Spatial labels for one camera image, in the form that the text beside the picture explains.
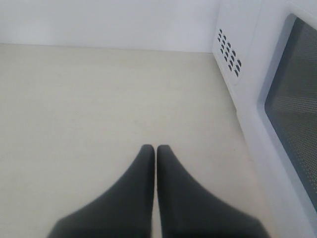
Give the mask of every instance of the dark mesh window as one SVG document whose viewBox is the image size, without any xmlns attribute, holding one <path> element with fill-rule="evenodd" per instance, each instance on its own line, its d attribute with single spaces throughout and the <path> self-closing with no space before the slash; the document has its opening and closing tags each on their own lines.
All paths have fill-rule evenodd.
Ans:
<svg viewBox="0 0 317 238">
<path fill-rule="evenodd" d="M 317 31 L 298 18 L 265 111 L 317 209 Z"/>
</svg>

